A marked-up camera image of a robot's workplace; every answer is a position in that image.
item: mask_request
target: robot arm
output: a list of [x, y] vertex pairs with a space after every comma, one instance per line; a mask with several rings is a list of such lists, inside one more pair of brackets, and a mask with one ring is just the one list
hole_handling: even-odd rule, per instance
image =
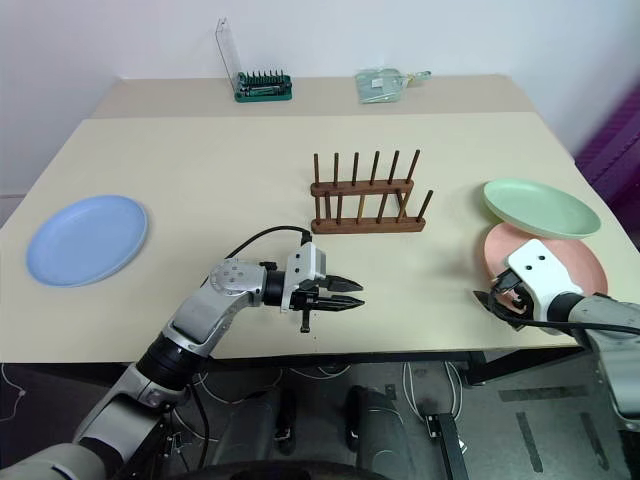
[[112, 477], [153, 435], [163, 415], [186, 400], [198, 373], [235, 315], [263, 303], [281, 311], [302, 310], [308, 331], [310, 310], [340, 311], [361, 300], [329, 291], [357, 291], [355, 282], [325, 272], [326, 257], [310, 241], [296, 249], [285, 272], [225, 259], [178, 308], [143, 357], [124, 374], [78, 427], [73, 443], [56, 445], [0, 471], [0, 479], [98, 480]]
[[[507, 257], [508, 269], [491, 292], [474, 292], [493, 314], [515, 328], [542, 327], [568, 333], [598, 355], [612, 404], [623, 429], [640, 431], [640, 305], [605, 295], [583, 296], [567, 269], [539, 240], [530, 240]], [[515, 313], [497, 302], [497, 294], [514, 290]]]

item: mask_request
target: white wall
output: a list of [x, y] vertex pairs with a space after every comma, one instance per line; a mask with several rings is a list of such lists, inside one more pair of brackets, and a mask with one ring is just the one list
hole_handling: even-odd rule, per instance
[[221, 16], [245, 67], [511, 75], [572, 152], [640, 73], [637, 0], [0, 0], [0, 194], [28, 189], [118, 76], [222, 76]]

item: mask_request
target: green plate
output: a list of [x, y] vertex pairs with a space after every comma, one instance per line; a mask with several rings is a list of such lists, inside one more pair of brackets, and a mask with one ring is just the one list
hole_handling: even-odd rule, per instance
[[502, 178], [484, 186], [488, 207], [505, 222], [547, 238], [583, 238], [600, 218], [576, 197], [543, 183]]

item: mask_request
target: purple fabric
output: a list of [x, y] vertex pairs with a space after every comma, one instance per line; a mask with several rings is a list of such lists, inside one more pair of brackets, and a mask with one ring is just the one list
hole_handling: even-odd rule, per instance
[[640, 238], [640, 81], [576, 157], [576, 165], [627, 233]]

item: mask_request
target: wooden peg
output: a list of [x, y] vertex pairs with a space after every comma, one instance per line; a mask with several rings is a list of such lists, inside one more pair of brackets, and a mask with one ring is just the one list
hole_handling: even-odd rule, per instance
[[320, 197], [315, 197], [316, 199], [316, 224], [320, 223]]
[[396, 193], [396, 200], [398, 200], [398, 208], [400, 208], [402, 206], [402, 202], [404, 202], [404, 200], [402, 199], [402, 190], [396, 190], [395, 193]]
[[362, 210], [364, 209], [364, 195], [360, 195], [360, 203], [358, 204], [358, 218], [356, 218], [356, 223], [360, 223], [360, 219], [362, 218]]
[[404, 196], [402, 205], [400, 205], [400, 213], [398, 213], [398, 216], [396, 217], [396, 223], [399, 222], [402, 216], [404, 215], [404, 211], [407, 209], [407, 203], [409, 202], [410, 196], [411, 196], [411, 190], [409, 190], [407, 194]]
[[424, 202], [422, 202], [422, 207], [420, 208], [420, 213], [418, 213], [418, 216], [416, 217], [416, 222], [419, 222], [422, 220], [422, 217], [424, 216], [424, 211], [427, 209], [427, 205], [429, 205], [432, 195], [433, 195], [433, 190], [429, 190], [427, 192], [427, 197], [424, 199]]
[[356, 177], [358, 176], [358, 157], [360, 154], [358, 152], [353, 154], [353, 175], [351, 175], [351, 186], [356, 186]]
[[342, 194], [338, 195], [338, 218], [336, 221], [338, 225], [342, 223]]
[[416, 150], [416, 153], [413, 155], [413, 161], [411, 162], [411, 168], [409, 168], [409, 175], [407, 175], [406, 183], [411, 181], [411, 177], [413, 176], [413, 170], [416, 168], [416, 163], [418, 163], [418, 157], [420, 156], [420, 150]]
[[376, 169], [378, 168], [378, 158], [380, 158], [380, 152], [376, 150], [376, 154], [373, 157], [373, 168], [371, 169], [371, 180], [369, 180], [369, 185], [373, 185], [373, 181], [376, 179]]
[[391, 172], [389, 172], [389, 180], [387, 180], [387, 183], [389, 185], [391, 185], [391, 182], [393, 181], [393, 174], [396, 171], [396, 165], [398, 164], [399, 155], [400, 155], [400, 150], [396, 150], [396, 153], [393, 154], [393, 163], [391, 164]]
[[338, 152], [333, 155], [333, 186], [338, 186]]
[[378, 218], [376, 218], [376, 223], [380, 223], [382, 221], [382, 214], [384, 213], [384, 205], [387, 203], [387, 196], [389, 194], [385, 193], [382, 195], [382, 201], [380, 202], [380, 210], [378, 210]]
[[313, 154], [313, 174], [316, 180], [316, 186], [320, 183], [320, 171], [318, 168], [318, 154]]
[[331, 198], [328, 192], [324, 194], [324, 213], [327, 220], [331, 220]]

